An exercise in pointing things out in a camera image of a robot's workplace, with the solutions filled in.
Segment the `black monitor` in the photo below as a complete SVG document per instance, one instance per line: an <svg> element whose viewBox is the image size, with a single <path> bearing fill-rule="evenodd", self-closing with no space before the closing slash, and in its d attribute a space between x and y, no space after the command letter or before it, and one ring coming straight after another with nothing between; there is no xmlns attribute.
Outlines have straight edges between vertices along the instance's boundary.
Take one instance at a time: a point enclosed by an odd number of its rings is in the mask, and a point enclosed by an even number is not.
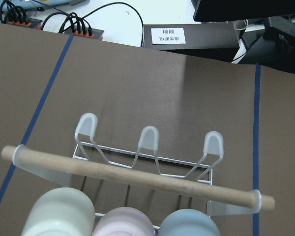
<svg viewBox="0 0 295 236"><path fill-rule="evenodd" d="M193 0L196 22L225 22L295 14L295 0Z"/></svg>

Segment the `pink plastic cup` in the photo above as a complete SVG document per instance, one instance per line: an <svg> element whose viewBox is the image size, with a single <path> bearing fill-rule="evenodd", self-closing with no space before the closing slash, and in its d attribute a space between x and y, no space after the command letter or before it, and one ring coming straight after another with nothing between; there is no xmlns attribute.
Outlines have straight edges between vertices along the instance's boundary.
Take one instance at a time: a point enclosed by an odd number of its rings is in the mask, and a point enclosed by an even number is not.
<svg viewBox="0 0 295 236"><path fill-rule="evenodd" d="M154 226L141 211L118 207L106 213L96 224L94 236L154 236Z"/></svg>

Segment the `light blue cup front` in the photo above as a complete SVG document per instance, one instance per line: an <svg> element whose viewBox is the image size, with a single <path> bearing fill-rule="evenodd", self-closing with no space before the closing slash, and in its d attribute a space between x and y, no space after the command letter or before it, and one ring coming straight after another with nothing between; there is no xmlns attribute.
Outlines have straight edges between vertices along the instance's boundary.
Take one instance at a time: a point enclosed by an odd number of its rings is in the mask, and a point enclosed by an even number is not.
<svg viewBox="0 0 295 236"><path fill-rule="evenodd" d="M159 236L220 236L214 221L194 209L180 209L168 215L158 230Z"/></svg>

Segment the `white plastic cup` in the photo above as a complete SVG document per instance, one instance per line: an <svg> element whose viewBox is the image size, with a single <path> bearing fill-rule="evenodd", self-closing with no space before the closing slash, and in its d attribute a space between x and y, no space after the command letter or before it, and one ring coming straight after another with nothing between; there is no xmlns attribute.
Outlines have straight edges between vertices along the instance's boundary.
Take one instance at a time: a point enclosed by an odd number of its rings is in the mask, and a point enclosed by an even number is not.
<svg viewBox="0 0 295 236"><path fill-rule="evenodd" d="M43 194L33 205L23 236L89 236L95 209L80 190L61 187Z"/></svg>

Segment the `black labelled box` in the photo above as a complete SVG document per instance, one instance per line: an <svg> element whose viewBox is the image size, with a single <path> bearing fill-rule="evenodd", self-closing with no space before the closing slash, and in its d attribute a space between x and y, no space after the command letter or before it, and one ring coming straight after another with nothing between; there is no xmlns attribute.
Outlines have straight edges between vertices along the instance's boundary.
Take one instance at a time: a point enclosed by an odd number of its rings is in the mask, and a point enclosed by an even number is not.
<svg viewBox="0 0 295 236"><path fill-rule="evenodd" d="M144 25L144 47L156 50L238 49L232 24Z"/></svg>

